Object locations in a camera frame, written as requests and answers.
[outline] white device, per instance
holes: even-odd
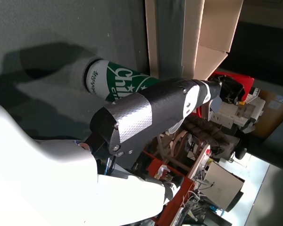
[[[173,197],[180,188],[167,186]],[[69,140],[34,141],[0,106],[0,226],[129,224],[159,214],[165,191],[117,165],[98,174],[89,151]]]

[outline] wire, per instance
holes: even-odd
[[[212,183],[210,187],[205,187],[205,188],[201,188],[201,189],[199,188],[198,190],[206,190],[206,189],[211,188],[213,185],[214,185],[214,183]]]
[[[107,175],[110,175],[110,174],[113,172],[114,167],[115,167],[115,164],[116,164],[116,161],[117,161],[116,156],[113,156],[111,165],[110,165],[110,167],[109,167],[109,169],[108,169],[108,171],[107,171]]]

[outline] can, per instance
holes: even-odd
[[[89,92],[109,102],[159,82],[158,79],[103,59],[87,67],[84,80]]]

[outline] silver tape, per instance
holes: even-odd
[[[121,143],[152,125],[151,104],[139,93],[119,99],[115,104],[105,105],[105,108],[118,123]]]

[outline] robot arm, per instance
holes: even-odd
[[[32,140],[0,106],[0,225],[124,225],[159,214],[180,182],[150,182],[117,164],[107,176],[108,161],[98,160],[174,129],[219,91],[179,79],[111,103],[91,121],[92,153],[73,141]]]
[[[174,133],[195,108],[220,93],[217,82],[172,79],[133,93],[97,111],[90,123],[92,134],[85,141],[100,159],[105,174],[107,159],[140,152],[154,137]]]

